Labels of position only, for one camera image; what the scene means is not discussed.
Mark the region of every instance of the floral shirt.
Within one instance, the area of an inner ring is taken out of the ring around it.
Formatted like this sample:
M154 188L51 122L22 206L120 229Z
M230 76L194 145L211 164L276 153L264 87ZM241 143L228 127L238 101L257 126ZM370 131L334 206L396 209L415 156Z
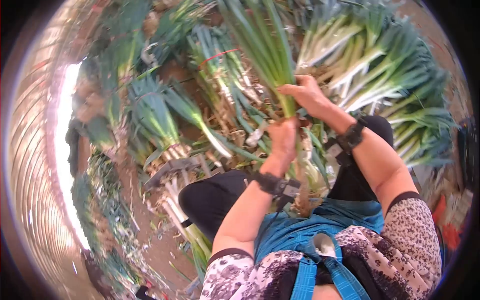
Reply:
M380 234L350 226L335 235L343 265L372 300L426 299L440 280L442 262L432 215L416 195L394 201ZM209 262L200 299L289 299L302 256L277 251L254 264L243 250L222 250ZM317 284L332 283L320 264Z

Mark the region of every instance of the black pants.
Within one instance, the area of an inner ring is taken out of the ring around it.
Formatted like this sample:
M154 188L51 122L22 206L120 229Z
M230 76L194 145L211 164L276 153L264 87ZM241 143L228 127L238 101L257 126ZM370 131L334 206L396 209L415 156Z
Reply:
M155 300L146 294L147 291L148 291L148 288L146 286L140 286L138 288L137 293L135 294L135 297L137 297L140 300Z
M363 119L366 127L393 146L392 127L385 118L366 116ZM248 174L232 170L189 184L180 192L180 207L209 240L213 241L228 211L245 190L245 179L250 181ZM340 167L327 197L347 201L377 200L355 162L349 167Z

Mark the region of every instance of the hand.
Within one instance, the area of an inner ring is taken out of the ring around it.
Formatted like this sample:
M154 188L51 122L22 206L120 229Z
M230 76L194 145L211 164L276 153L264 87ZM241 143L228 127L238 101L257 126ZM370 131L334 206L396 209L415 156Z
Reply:
M325 97L317 81L309 75L295 75L297 84L285 84L279 86L277 91L284 95L290 95L304 107L312 117L323 120L328 115L329 109L334 105Z
M283 173L287 171L290 163L297 156L295 145L299 128L300 121L297 117L282 119L267 128L272 139L272 153L269 158Z

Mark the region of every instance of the orange object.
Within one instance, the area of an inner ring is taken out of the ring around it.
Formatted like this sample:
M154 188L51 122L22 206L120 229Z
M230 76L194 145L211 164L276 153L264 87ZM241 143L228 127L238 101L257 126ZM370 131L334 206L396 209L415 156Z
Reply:
M440 221L440 219L444 215L446 208L447 208L447 202L445 200L445 195L442 195L440 197L440 200L438 201L435 211L432 213L433 222L435 224L438 224L438 221Z
M452 224L442 226L442 235L448 249L455 250L460 245L460 234Z
M163 297L163 299L168 300L168 296L165 292L162 292L162 297Z

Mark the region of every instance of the knee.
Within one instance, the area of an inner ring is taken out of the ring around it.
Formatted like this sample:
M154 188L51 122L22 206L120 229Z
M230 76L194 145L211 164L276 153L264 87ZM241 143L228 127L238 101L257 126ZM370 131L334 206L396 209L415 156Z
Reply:
M187 185L180 191L179 194L179 205L186 215L189 215L189 213L192 211L195 201L193 185L194 183Z
M366 127L383 138L390 146L393 145L392 126L382 116L365 116L363 120L367 123Z

